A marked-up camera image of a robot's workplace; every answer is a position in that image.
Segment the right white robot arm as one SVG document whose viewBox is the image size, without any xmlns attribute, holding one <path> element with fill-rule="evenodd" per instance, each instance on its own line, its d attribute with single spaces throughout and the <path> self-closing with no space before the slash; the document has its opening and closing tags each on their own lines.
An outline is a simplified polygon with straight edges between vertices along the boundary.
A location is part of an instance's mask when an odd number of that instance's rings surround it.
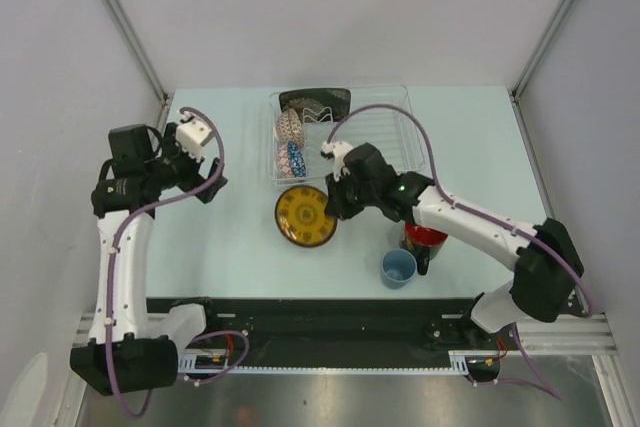
<svg viewBox="0 0 640 427">
<path fill-rule="evenodd" d="M 368 207 L 393 222 L 410 223 L 454 237 L 489 255 L 513 278 L 479 295 L 461 323 L 463 340 L 484 348 L 503 327 L 526 317 L 556 321 L 584 269 L 566 227 L 548 218 L 535 225 L 466 205 L 417 172 L 398 174 L 369 143 L 325 142 L 333 162 L 325 178 L 326 215 L 351 219 Z"/>
</svg>

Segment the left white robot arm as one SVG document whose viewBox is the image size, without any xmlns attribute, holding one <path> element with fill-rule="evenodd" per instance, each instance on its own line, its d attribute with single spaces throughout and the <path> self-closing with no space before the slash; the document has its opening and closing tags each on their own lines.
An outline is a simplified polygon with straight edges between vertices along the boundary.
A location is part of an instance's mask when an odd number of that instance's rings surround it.
<svg viewBox="0 0 640 427">
<path fill-rule="evenodd" d="M 91 194 L 100 238 L 99 288 L 84 347 L 70 354 L 70 367 L 103 396 L 168 387 L 175 381 L 180 352 L 193 340 L 207 347 L 221 323 L 202 299 L 181 301 L 157 326 L 147 311 L 148 247 L 164 191 L 207 204 L 225 186 L 224 158 L 202 176 L 204 147 L 220 139 L 208 122 L 190 116 L 165 131 L 143 124 L 108 134 L 111 157 Z"/>
</svg>

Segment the blue patterned bowl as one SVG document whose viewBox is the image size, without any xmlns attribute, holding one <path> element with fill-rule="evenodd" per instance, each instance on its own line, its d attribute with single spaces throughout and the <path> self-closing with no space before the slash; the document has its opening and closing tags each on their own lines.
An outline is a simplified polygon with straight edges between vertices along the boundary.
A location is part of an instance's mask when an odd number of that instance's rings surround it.
<svg viewBox="0 0 640 427">
<path fill-rule="evenodd" d="M 307 174 L 303 153 L 294 141 L 279 147 L 275 167 L 279 178 L 301 179 Z"/>
</svg>

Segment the black floral square plate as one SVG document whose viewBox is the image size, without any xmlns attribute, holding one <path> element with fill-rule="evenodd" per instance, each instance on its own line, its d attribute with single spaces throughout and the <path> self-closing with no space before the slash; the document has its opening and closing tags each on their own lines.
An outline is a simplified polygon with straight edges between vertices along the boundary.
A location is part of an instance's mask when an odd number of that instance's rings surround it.
<svg viewBox="0 0 640 427">
<path fill-rule="evenodd" d="M 282 117 L 293 110 L 302 123 L 339 122 L 351 111 L 351 91 L 338 87 L 303 88 L 278 95 Z"/>
</svg>

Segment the red-white patterned bowl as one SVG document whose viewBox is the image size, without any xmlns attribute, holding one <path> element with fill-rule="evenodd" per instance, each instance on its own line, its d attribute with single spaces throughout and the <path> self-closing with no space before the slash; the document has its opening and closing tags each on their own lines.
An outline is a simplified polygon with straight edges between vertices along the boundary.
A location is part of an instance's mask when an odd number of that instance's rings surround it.
<svg viewBox="0 0 640 427">
<path fill-rule="evenodd" d="M 274 137 L 280 143 L 294 142 L 300 148 L 305 146 L 304 128 L 295 110 L 288 109 L 278 116 Z"/>
</svg>

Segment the clear wire dish rack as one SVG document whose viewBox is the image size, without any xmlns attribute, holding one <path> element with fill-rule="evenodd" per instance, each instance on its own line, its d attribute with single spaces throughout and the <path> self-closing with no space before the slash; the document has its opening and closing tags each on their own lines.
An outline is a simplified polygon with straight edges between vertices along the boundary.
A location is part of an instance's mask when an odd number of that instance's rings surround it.
<svg viewBox="0 0 640 427">
<path fill-rule="evenodd" d="M 282 144 L 274 137 L 276 119 L 281 114 L 278 95 L 269 96 L 268 125 L 272 135 L 268 144 L 268 167 L 273 183 L 278 187 L 311 183 L 321 186 L 325 175 L 332 172 L 331 163 L 320 155 L 326 140 L 344 141 L 353 146 L 370 143 L 377 147 L 386 161 L 398 172 L 419 170 L 425 166 L 425 154 L 417 127 L 406 116 L 412 111 L 409 93 L 403 85 L 338 87 L 351 91 L 351 111 L 339 122 L 305 122 L 305 146 L 300 148 L 307 174 L 301 179 L 279 178 L 275 160 Z"/>
</svg>

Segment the yellow round plate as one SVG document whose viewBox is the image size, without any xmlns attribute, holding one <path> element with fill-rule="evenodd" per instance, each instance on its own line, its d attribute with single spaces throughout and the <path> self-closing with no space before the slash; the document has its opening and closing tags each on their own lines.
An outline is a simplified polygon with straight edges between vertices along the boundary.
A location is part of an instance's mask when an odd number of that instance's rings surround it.
<svg viewBox="0 0 640 427">
<path fill-rule="evenodd" d="M 309 185 L 297 185 L 283 191 L 274 207 L 276 226 L 294 245 L 315 248 L 327 243 L 336 233 L 338 221 L 325 214 L 328 196 Z"/>
</svg>

